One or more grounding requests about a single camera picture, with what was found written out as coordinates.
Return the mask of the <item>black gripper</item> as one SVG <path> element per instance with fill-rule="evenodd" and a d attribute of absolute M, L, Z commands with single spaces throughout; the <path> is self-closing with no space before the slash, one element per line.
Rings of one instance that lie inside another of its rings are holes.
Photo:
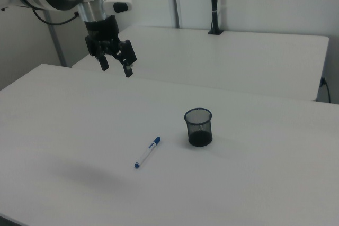
<path fill-rule="evenodd" d="M 119 39 L 119 28 L 114 15 L 105 20 L 85 22 L 88 36 L 85 41 L 91 56 L 100 63 L 103 71 L 109 69 L 106 55 L 113 56 L 122 66 L 126 77 L 133 75 L 133 63 L 137 60 L 130 40 Z"/>

